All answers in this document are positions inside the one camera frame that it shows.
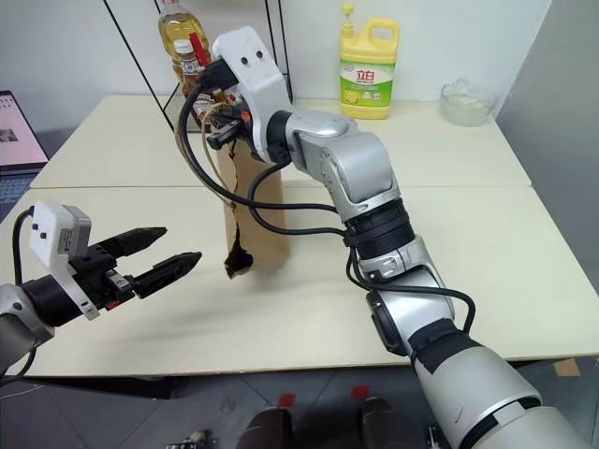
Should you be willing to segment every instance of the cooking oil bottle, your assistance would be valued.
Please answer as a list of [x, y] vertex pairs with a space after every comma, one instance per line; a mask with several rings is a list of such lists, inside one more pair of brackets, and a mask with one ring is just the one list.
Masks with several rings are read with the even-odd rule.
[[189, 39], [190, 35], [195, 33], [207, 54], [210, 54], [210, 44], [196, 16], [179, 5], [179, 0], [161, 0], [161, 3], [163, 8], [158, 19], [158, 31], [165, 50], [172, 59], [172, 68], [177, 75], [177, 80], [183, 85], [183, 71], [175, 51], [175, 40]]
[[[353, 5], [343, 5], [341, 28], [341, 111], [357, 119], [384, 119], [389, 114], [400, 26], [393, 19], [370, 19], [359, 35], [350, 22]], [[388, 30], [390, 38], [373, 35]]]

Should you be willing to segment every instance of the laptop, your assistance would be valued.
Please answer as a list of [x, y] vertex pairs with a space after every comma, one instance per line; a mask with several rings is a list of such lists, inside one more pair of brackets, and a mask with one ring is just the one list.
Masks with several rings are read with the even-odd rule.
[[0, 221], [48, 162], [11, 91], [0, 91]]

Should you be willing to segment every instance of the paper bag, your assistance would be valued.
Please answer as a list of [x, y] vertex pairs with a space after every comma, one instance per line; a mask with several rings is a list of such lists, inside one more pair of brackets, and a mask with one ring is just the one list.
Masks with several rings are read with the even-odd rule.
[[[250, 155], [248, 144], [238, 139], [218, 152], [218, 166], [229, 190], [247, 197], [255, 177], [269, 166]], [[266, 178], [256, 192], [256, 201], [283, 203], [283, 187], [279, 172]], [[285, 227], [284, 210], [259, 210], [269, 223]], [[289, 256], [288, 237], [270, 232], [254, 220], [246, 206], [225, 206], [228, 257], [226, 274], [233, 278], [251, 270], [280, 267]]]

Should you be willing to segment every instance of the gray floor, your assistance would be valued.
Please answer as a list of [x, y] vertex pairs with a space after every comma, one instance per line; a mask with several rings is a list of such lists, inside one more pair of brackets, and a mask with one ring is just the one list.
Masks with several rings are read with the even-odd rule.
[[[580, 376], [575, 377], [558, 376], [551, 362], [520, 372], [547, 404], [558, 407], [599, 448], [599, 361], [580, 358], [577, 363]], [[289, 411], [298, 447], [359, 448], [361, 399], [354, 396], [364, 394], [386, 398], [422, 436], [432, 422], [416, 377], [407, 368], [196, 377], [171, 400], [17, 383], [0, 390], [0, 447], [163, 448], [208, 428], [219, 448], [234, 448], [254, 414], [279, 404], [282, 395], [295, 395]], [[426, 447], [424, 438], [421, 447]]]

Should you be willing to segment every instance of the laptop keyboard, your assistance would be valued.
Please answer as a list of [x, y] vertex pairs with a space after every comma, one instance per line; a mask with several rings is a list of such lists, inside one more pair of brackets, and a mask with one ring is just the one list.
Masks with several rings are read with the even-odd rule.
[[29, 189], [32, 178], [16, 178], [0, 182], [0, 203], [13, 204]]

